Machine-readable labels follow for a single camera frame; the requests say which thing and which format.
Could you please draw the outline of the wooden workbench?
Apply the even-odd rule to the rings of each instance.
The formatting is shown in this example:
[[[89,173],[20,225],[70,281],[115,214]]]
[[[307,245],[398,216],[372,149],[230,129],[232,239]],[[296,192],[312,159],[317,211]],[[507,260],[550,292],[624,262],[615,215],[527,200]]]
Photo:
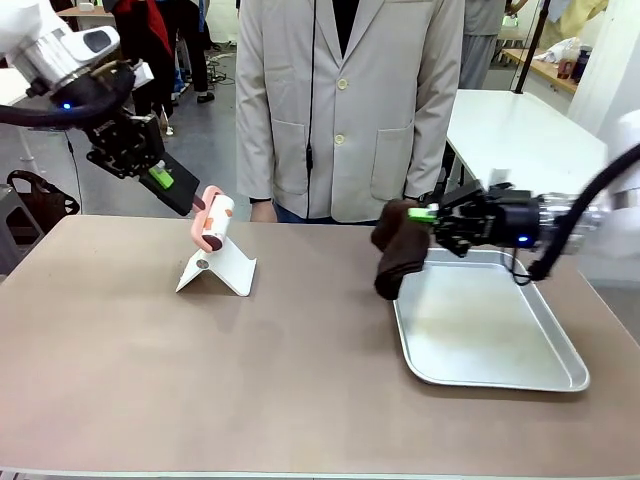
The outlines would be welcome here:
[[[527,51],[521,48],[503,48],[501,58],[516,69],[510,88],[516,89],[520,80]],[[552,102],[571,103],[577,91],[577,85],[570,79],[557,77],[557,65],[550,62],[533,60],[522,91],[536,96],[549,104]]]

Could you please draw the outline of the person in beige jacket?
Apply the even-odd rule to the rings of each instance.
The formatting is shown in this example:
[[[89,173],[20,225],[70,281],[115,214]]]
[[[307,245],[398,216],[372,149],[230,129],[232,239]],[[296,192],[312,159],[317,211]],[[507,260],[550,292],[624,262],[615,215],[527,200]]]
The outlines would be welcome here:
[[[240,0],[238,189],[280,222],[369,223],[440,173],[464,0]]]

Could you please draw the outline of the dark bottle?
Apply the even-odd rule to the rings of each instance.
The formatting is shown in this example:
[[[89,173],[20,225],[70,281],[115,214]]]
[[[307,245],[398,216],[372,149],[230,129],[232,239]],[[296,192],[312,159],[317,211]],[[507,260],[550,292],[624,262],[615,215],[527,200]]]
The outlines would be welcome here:
[[[588,64],[592,51],[593,51],[593,48],[589,45],[583,45],[580,48],[579,55],[576,59],[575,66],[573,68],[572,76],[571,76],[572,80],[576,84],[579,84],[582,79],[582,76]]]

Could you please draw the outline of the silver metal tray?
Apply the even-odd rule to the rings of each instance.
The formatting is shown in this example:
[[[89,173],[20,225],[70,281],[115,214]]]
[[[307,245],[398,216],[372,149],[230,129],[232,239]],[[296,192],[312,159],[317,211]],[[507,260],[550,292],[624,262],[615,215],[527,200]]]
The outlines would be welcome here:
[[[393,303],[410,371],[434,385],[585,391],[589,371],[555,314],[535,285],[514,282],[524,271],[500,250],[432,249]]]

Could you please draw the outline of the white plastic bag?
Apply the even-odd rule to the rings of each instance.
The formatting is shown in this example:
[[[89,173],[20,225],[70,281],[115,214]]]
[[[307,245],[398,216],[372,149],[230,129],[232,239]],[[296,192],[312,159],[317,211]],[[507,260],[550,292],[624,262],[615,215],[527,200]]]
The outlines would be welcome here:
[[[576,61],[580,54],[581,47],[582,42],[579,38],[567,38],[552,45],[541,54],[536,55],[535,59],[553,64],[559,64],[563,60]]]

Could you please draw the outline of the pink handled lint roller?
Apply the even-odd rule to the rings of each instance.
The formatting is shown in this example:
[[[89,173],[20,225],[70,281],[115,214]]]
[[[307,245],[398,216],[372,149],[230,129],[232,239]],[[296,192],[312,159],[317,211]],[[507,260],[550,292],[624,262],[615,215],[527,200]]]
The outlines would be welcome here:
[[[206,187],[201,200],[204,206],[195,214],[191,237],[202,251],[212,253],[223,247],[235,202],[216,186]]]

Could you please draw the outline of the bystander in grey clothes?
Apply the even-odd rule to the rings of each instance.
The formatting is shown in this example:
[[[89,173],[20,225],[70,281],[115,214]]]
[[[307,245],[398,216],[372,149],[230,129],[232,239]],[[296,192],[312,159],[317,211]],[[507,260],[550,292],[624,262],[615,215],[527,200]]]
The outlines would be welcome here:
[[[502,29],[505,0],[465,0],[460,89],[483,87]]]

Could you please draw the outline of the person's right hand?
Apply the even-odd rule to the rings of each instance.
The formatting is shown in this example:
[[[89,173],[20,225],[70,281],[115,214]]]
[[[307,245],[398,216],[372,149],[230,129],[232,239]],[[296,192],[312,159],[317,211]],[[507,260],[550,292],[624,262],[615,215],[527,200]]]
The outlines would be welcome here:
[[[251,204],[251,222],[276,223],[278,221],[274,205],[271,200],[255,201]]]

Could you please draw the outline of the white folded stand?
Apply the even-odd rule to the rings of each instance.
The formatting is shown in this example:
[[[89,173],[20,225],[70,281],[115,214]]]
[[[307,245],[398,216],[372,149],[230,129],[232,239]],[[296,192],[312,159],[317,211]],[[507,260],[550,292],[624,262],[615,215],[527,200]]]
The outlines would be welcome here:
[[[256,259],[250,259],[231,239],[227,239],[220,250],[212,253],[198,250],[189,259],[176,292],[184,289],[201,273],[210,272],[237,296],[247,297],[251,292],[256,266]]]

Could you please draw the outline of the bystander in red and black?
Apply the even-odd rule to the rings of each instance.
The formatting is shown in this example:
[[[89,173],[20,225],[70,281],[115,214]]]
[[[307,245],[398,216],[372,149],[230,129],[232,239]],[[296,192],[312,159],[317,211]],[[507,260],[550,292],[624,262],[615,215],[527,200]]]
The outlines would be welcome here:
[[[133,92],[136,114],[154,113],[161,132],[172,136],[169,117],[173,114],[174,55],[159,7],[155,0],[115,0],[111,13],[124,57],[134,63],[146,62],[153,75],[150,82]]]

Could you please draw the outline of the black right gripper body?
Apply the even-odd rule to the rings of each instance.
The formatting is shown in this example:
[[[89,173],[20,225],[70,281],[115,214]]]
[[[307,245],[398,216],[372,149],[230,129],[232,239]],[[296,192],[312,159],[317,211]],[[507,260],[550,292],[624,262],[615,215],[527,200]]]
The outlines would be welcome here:
[[[540,201],[528,190],[491,188],[483,194],[480,245],[534,247],[540,236]]]

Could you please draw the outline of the brown terry cloth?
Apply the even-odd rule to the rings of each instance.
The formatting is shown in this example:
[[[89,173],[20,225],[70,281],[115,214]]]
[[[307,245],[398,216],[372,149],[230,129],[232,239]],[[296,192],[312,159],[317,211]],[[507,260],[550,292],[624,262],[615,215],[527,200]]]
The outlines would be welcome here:
[[[408,215],[410,208],[418,206],[412,199],[389,201],[371,233],[371,243],[382,253],[374,287],[385,300],[396,300],[404,277],[420,272],[427,258],[430,227]]]

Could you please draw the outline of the white side table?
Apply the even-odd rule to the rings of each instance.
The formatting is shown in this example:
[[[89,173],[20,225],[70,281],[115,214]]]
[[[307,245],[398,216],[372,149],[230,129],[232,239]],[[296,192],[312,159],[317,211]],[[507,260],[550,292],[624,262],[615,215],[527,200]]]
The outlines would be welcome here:
[[[601,140],[528,93],[458,91],[447,140],[485,188],[578,194],[607,163]]]

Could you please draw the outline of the bystander in yellow top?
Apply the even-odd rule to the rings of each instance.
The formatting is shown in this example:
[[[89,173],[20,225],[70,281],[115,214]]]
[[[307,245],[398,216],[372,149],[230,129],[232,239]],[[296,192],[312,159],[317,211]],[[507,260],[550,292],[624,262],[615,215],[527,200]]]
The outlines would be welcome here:
[[[570,0],[558,20],[560,32],[565,38],[577,36],[608,4],[609,0]]]

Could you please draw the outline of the bystander in black trousers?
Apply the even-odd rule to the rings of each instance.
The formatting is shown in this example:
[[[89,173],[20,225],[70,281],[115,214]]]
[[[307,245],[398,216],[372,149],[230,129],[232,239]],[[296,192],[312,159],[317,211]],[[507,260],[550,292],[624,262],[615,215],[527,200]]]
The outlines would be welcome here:
[[[197,102],[212,102],[215,100],[215,94],[209,89],[204,48],[207,0],[175,0],[174,7],[177,28],[188,50]]]

